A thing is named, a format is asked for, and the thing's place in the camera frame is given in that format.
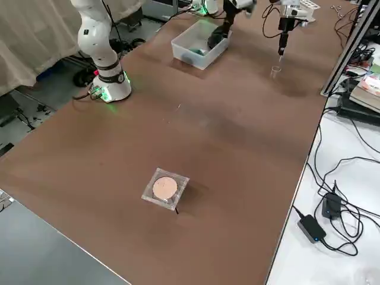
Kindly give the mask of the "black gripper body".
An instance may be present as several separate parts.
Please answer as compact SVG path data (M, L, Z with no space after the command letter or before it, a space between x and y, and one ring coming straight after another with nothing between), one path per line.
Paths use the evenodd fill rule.
M278 29L281 31L280 37L288 35L288 33L293 30L293 18L280 17Z
M239 9L236 8L236 1L224 0L223 11L225 12L225 18L223 20L223 30L230 30L235 21L235 16L239 13Z

